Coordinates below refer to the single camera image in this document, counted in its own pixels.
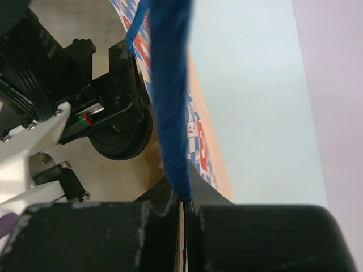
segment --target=light blue surface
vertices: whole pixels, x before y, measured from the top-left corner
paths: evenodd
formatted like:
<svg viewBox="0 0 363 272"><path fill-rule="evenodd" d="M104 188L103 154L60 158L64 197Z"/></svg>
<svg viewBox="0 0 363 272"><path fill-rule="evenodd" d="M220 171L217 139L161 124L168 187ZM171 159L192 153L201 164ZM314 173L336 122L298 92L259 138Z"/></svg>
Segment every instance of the light blue surface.
<svg viewBox="0 0 363 272"><path fill-rule="evenodd" d="M195 0L190 47L233 201L327 207L291 0Z"/></svg>

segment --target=pink surface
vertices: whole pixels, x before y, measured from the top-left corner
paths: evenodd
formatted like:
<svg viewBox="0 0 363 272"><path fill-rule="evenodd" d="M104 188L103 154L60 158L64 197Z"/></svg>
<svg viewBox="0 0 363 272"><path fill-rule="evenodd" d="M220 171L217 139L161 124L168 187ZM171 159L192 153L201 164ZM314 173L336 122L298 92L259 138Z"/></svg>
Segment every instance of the pink surface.
<svg viewBox="0 0 363 272"><path fill-rule="evenodd" d="M329 207L363 271L363 1L293 4Z"/></svg>

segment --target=floor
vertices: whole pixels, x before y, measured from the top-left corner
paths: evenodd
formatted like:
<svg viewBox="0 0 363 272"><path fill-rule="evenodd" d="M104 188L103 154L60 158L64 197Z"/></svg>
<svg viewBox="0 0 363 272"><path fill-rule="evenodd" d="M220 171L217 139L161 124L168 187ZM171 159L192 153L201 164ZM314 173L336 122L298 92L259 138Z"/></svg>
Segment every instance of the floor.
<svg viewBox="0 0 363 272"><path fill-rule="evenodd" d="M125 37L118 14L108 0L34 0L31 9L63 46L75 38L90 38L97 47L93 77L108 72L108 48ZM93 201L132 201L163 176L157 137L138 157L108 160L87 138L46 153L56 162L67 160Z"/></svg>

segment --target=metal bolt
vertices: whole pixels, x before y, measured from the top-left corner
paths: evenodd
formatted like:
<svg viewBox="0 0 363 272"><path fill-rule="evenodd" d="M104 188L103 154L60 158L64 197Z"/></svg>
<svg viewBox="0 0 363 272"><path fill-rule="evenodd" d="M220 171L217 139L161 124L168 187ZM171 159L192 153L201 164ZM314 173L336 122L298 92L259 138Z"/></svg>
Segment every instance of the metal bolt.
<svg viewBox="0 0 363 272"><path fill-rule="evenodd" d="M31 123L29 126L28 126L28 129L32 130L36 127L36 123Z"/></svg>
<svg viewBox="0 0 363 272"><path fill-rule="evenodd" d="M63 168L63 169L72 169L72 166L70 166L70 164L66 161L63 161L62 163L60 163L60 166Z"/></svg>
<svg viewBox="0 0 363 272"><path fill-rule="evenodd" d="M86 201L86 200L90 200L91 199L91 194L89 191L85 191L83 193L83 196L82 196L82 201Z"/></svg>
<svg viewBox="0 0 363 272"><path fill-rule="evenodd" d="M6 143L6 142L8 142L8 141L10 141L10 139L11 139L12 137L10 136L10 135L6 135L3 139L2 139L2 141L4 142L4 143Z"/></svg>
<svg viewBox="0 0 363 272"><path fill-rule="evenodd" d="M61 109L58 109L58 110L56 110L56 112L54 113L54 115L55 116L59 116L59 115L61 115L62 114L62 110Z"/></svg>

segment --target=blue cord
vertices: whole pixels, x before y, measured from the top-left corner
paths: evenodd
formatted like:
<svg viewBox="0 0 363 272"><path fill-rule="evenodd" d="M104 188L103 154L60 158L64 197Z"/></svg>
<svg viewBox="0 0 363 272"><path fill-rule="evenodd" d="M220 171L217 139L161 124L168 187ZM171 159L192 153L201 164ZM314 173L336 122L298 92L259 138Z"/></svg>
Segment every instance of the blue cord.
<svg viewBox="0 0 363 272"><path fill-rule="evenodd" d="M150 7L151 92L166 176L183 202L191 201L187 160L187 40L192 0L140 0L126 35L128 47Z"/></svg>

